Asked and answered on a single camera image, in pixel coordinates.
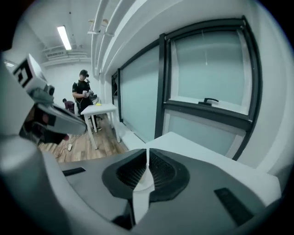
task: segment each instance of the window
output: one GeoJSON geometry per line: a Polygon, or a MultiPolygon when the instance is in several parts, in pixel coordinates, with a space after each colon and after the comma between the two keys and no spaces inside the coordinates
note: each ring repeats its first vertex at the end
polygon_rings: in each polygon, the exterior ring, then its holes
{"type": "Polygon", "coordinates": [[[262,85],[246,19],[196,23],[159,42],[165,48],[158,83],[164,98],[155,137],[173,131],[237,160],[254,129],[262,85]]]}
{"type": "Polygon", "coordinates": [[[254,130],[261,65],[245,17],[161,34],[117,78],[120,121],[144,142],[172,131],[237,160],[254,130]]]}
{"type": "Polygon", "coordinates": [[[200,32],[170,45],[171,100],[198,104],[213,98],[214,107],[248,114],[251,65],[240,30],[200,32]]]}
{"type": "Polygon", "coordinates": [[[154,139],[158,90],[157,46],[136,56],[121,69],[121,116],[140,139],[154,139]]]}
{"type": "Polygon", "coordinates": [[[118,97],[118,73],[116,72],[111,76],[111,93],[112,93],[112,104],[118,97]]]}

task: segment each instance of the window handle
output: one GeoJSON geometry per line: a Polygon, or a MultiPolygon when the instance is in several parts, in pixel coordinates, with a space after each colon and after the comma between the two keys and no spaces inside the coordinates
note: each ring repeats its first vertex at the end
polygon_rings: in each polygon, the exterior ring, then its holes
{"type": "Polygon", "coordinates": [[[208,103],[208,102],[207,102],[207,101],[209,101],[209,100],[218,102],[218,100],[213,99],[213,98],[205,98],[205,99],[204,99],[204,102],[199,101],[198,104],[199,104],[199,105],[208,105],[208,106],[211,106],[211,103],[208,103]]]}

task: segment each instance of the vent grille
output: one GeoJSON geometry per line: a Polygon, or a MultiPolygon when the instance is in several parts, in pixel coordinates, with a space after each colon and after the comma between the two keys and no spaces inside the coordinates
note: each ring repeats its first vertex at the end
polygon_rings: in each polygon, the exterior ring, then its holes
{"type": "Polygon", "coordinates": [[[58,57],[58,56],[65,56],[66,55],[66,51],[65,50],[60,50],[60,51],[56,51],[56,52],[51,52],[46,54],[47,58],[54,58],[54,57],[58,57]]]}
{"type": "Polygon", "coordinates": [[[229,189],[217,189],[215,194],[238,226],[241,226],[253,217],[253,214],[229,189]]]}
{"type": "Polygon", "coordinates": [[[118,179],[134,190],[146,170],[146,155],[136,157],[118,168],[118,179]]]}
{"type": "Polygon", "coordinates": [[[175,177],[175,169],[168,162],[164,161],[150,151],[150,171],[154,179],[155,189],[168,184],[175,177]]]}

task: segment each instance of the table leg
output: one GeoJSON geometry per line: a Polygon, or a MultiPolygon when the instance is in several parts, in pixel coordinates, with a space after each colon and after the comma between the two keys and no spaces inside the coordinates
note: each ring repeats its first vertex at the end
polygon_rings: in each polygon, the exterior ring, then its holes
{"type": "Polygon", "coordinates": [[[117,119],[117,110],[113,112],[113,121],[114,121],[114,128],[115,128],[115,133],[116,133],[116,140],[118,143],[120,142],[120,137],[119,137],[119,122],[117,119]]]}
{"type": "Polygon", "coordinates": [[[94,120],[94,115],[91,115],[94,131],[97,133],[97,128],[94,120]]]}
{"type": "Polygon", "coordinates": [[[113,117],[112,117],[112,115],[113,115],[113,112],[110,112],[110,113],[109,113],[109,117],[110,117],[110,125],[111,125],[111,129],[113,129],[113,117]]]}
{"type": "Polygon", "coordinates": [[[91,140],[91,143],[92,143],[92,146],[94,149],[98,149],[97,148],[97,145],[95,143],[95,140],[94,140],[94,137],[93,137],[93,134],[92,134],[92,130],[91,130],[91,127],[90,127],[90,124],[89,124],[89,117],[87,115],[84,115],[85,117],[85,122],[87,124],[87,128],[88,128],[88,134],[89,134],[89,137],[90,137],[90,140],[91,140]]]}

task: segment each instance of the fluorescent light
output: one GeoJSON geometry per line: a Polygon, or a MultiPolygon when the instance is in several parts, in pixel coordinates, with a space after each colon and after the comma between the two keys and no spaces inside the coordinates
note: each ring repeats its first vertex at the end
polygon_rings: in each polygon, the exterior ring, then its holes
{"type": "Polygon", "coordinates": [[[8,62],[4,62],[8,67],[13,67],[14,66],[14,64],[10,64],[10,63],[8,63],[8,62]]]}
{"type": "Polygon", "coordinates": [[[59,32],[59,35],[61,37],[61,40],[62,40],[62,42],[64,44],[65,49],[66,50],[71,50],[72,47],[70,46],[68,36],[66,34],[66,31],[65,31],[65,27],[64,26],[57,27],[57,30],[59,32]]]}

